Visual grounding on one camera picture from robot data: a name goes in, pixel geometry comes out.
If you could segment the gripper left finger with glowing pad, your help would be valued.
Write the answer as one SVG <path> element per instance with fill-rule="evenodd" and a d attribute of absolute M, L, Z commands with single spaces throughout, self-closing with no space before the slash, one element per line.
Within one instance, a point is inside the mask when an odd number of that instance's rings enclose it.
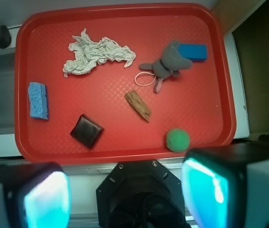
<path fill-rule="evenodd" d="M 66 228 L 71 187 L 60 165 L 0 165 L 0 228 Z"/>

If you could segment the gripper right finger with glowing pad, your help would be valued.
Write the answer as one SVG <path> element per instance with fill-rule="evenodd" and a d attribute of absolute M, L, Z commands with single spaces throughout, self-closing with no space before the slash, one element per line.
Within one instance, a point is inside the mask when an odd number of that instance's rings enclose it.
<path fill-rule="evenodd" d="M 190 149 L 185 205 L 201 228 L 269 228 L 269 143 Z"/>

